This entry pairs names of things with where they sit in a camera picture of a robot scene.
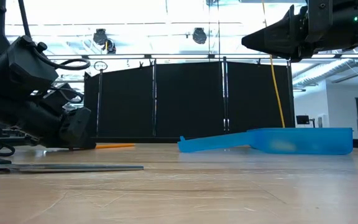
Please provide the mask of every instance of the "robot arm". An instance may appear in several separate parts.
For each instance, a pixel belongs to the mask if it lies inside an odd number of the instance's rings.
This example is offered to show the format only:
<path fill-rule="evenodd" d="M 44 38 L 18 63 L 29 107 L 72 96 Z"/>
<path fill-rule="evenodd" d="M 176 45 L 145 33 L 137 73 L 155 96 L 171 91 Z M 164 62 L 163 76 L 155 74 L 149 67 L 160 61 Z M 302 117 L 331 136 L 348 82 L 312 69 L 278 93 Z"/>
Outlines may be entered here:
<path fill-rule="evenodd" d="M 89 61 L 53 63 L 42 53 L 47 46 L 36 45 L 26 35 L 9 45 L 4 35 L 4 7 L 5 0 L 0 0 L 0 123 L 29 134 L 46 147 L 94 148 L 85 131 L 91 111 L 63 109 L 81 95 L 67 83 L 52 85 L 58 78 L 57 68 L 82 70 L 90 66 Z M 76 61 L 85 65 L 67 65 Z"/>
<path fill-rule="evenodd" d="M 299 62 L 326 50 L 358 47 L 358 0 L 307 1 L 294 15 L 242 38 L 242 44 L 278 57 Z"/>

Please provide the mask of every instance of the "pipe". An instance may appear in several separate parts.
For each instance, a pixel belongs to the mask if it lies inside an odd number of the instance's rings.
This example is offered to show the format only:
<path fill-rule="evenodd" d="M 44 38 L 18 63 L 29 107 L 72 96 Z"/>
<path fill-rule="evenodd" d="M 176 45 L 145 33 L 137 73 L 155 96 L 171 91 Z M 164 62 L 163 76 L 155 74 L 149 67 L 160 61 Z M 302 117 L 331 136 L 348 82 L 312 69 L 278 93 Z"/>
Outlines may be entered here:
<path fill-rule="evenodd" d="M 342 78 L 338 78 L 337 80 L 334 80 L 331 83 L 341 83 L 343 81 L 350 80 L 350 79 L 355 78 L 355 77 L 358 77 L 358 72 L 352 73 L 352 74 L 347 75 L 347 76 L 342 77 Z"/>
<path fill-rule="evenodd" d="M 312 68 L 314 68 L 314 67 L 317 66 L 317 65 L 319 65 L 319 64 L 316 63 L 316 64 L 310 65 L 309 67 L 304 68 L 304 69 L 302 69 L 302 70 L 300 70 L 300 71 L 294 72 L 294 73 L 292 74 L 292 79 L 294 79 L 295 77 L 301 75 L 301 74 L 304 73 L 304 72 L 307 72 L 308 70 L 311 70 Z"/>
<path fill-rule="evenodd" d="M 307 86 L 311 83 L 319 82 L 330 76 L 346 71 L 356 63 L 354 58 L 345 58 L 327 64 L 319 64 L 296 76 L 292 83 L 296 86 Z"/>

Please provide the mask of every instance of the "black partition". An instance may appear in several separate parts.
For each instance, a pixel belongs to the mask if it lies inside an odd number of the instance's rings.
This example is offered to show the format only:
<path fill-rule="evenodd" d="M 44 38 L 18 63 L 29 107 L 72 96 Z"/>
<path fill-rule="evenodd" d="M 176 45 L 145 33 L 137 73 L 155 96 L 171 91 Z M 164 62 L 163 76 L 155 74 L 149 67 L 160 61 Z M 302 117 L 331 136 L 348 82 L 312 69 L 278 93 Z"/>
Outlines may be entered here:
<path fill-rule="evenodd" d="M 86 75 L 88 132 L 99 142 L 177 142 L 282 127 L 270 65 L 223 64 L 227 73 L 222 62 L 206 62 L 108 72 L 101 80 Z M 285 124 L 294 127 L 289 73 L 275 66 Z"/>
<path fill-rule="evenodd" d="M 274 66 L 286 127 L 295 127 L 293 93 L 286 66 Z M 281 128 L 270 65 L 227 63 L 229 132 Z"/>
<path fill-rule="evenodd" d="M 84 106 L 91 110 L 86 132 L 91 137 L 96 137 L 96 127 L 98 122 L 98 95 L 99 95 L 99 75 L 91 77 L 85 73 L 84 79 Z"/>
<path fill-rule="evenodd" d="M 221 63 L 157 65 L 158 138 L 224 134 Z"/>
<path fill-rule="evenodd" d="M 99 137 L 152 137 L 153 67 L 104 73 L 101 93 Z"/>

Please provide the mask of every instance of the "blue plastic box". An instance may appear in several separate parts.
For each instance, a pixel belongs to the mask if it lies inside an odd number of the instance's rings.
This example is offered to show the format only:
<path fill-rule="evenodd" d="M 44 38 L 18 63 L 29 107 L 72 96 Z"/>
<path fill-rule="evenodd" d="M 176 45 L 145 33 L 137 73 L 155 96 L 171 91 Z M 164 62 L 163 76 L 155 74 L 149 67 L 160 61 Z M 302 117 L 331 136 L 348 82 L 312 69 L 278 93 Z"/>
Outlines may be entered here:
<path fill-rule="evenodd" d="M 345 155 L 353 151 L 353 136 L 351 128 L 262 128 L 178 142 L 181 152 L 244 145 L 267 153 Z"/>
<path fill-rule="evenodd" d="M 345 155 L 353 151 L 351 128 L 265 128 L 248 131 L 250 145 L 267 153 Z"/>

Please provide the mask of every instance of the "wooden table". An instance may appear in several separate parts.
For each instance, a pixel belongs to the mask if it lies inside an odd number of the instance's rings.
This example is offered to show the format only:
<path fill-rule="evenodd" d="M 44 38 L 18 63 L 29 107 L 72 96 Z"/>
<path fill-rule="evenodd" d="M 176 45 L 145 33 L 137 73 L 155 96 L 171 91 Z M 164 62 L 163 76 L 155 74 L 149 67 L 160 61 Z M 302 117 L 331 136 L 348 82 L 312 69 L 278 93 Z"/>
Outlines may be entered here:
<path fill-rule="evenodd" d="M 357 223 L 358 150 L 284 156 L 238 147 L 180 154 L 174 144 L 59 151 L 16 163 L 143 164 L 143 171 L 1 174 L 0 223 Z"/>

